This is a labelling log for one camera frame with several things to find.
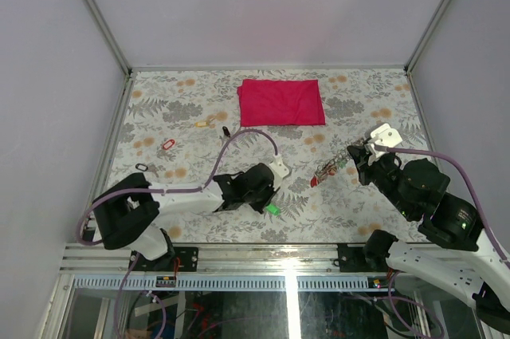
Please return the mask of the grey disc with key rings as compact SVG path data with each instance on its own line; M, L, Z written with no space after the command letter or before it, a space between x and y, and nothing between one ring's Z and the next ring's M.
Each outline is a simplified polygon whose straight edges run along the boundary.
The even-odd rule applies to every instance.
M318 165L310 180L310 186L316 187L330 176L334 176L340 169L344 168L351 160L351 155L347 148L349 146L363 146L365 139L363 137L346 143L340 150L335 152L331 159Z

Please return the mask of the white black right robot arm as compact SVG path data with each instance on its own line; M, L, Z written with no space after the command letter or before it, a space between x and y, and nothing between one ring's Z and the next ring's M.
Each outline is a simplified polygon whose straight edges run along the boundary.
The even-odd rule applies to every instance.
M380 157L362 146L347 147L362 185L373 184L431 243L456 254L467 269L440 263L393 234L374 231L363 248L371 270L387 266L440 288L475 310L489 327L509 332L509 255L488 227L477 199L448 193L450 178L428 159L402 164L400 149L379 147Z

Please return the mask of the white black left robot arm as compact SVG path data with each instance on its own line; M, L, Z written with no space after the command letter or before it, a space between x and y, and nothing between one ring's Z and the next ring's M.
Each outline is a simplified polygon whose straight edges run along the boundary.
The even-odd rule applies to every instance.
M175 260L170 236L163 228L172 217L192 211L235 211L244 205L262 214L289 173L279 156L247 171L215 175L202 187L195 183L164 187L138 172L100 196L92 212L105 249L128 248L163 271Z

